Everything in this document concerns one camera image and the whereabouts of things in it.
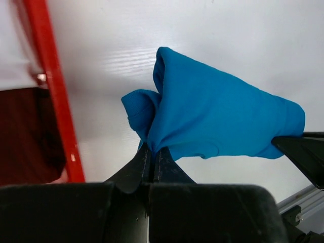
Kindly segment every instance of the blue cloth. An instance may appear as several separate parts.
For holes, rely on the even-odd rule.
[[[248,155],[278,158],[275,136],[301,136],[305,113],[296,103],[241,79],[159,48],[153,71],[158,93],[136,90],[121,100],[131,128],[153,153],[174,160]]]

